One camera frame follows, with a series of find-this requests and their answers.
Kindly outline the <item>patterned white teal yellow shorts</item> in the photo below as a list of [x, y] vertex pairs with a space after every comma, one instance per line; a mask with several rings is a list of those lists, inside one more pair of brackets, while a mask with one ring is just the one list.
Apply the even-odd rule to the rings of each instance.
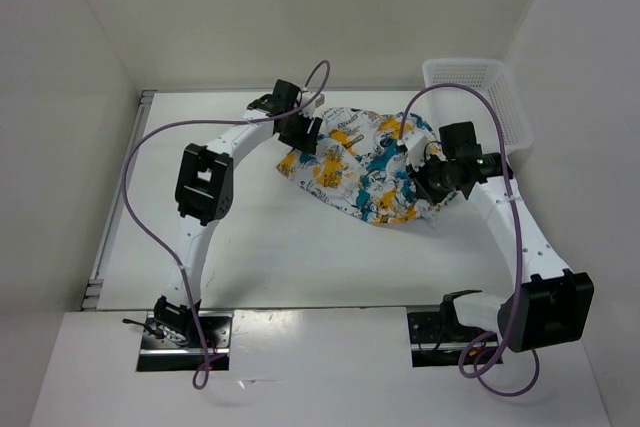
[[418, 197], [409, 177], [398, 134], [417, 132], [435, 141], [431, 126], [411, 113], [381, 114], [347, 107], [328, 108], [314, 154], [291, 150], [276, 169], [325, 204], [369, 224], [432, 221], [456, 197], [434, 205]]

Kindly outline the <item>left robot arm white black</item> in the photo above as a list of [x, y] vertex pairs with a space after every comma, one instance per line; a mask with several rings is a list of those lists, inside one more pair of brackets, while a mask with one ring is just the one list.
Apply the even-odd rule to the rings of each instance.
[[156, 301], [154, 321], [162, 335], [185, 347], [199, 342], [195, 317], [207, 252], [219, 222], [231, 209], [234, 170], [260, 144], [276, 136], [304, 153], [316, 151], [322, 120], [315, 110], [324, 95], [278, 80], [270, 94], [252, 101], [240, 119], [215, 140], [183, 151], [175, 189], [180, 217], [176, 254], [181, 266]]

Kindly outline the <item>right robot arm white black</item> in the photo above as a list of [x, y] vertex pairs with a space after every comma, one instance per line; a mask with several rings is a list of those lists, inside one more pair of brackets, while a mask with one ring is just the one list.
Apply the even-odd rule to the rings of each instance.
[[460, 340], [473, 327], [492, 332], [515, 353], [574, 342], [582, 337], [594, 283], [553, 249], [522, 199], [506, 149], [486, 152], [472, 122], [440, 128], [436, 141], [416, 131], [401, 137], [407, 171], [430, 205], [459, 193], [474, 206], [507, 263], [512, 293], [479, 290], [446, 296], [440, 332]]

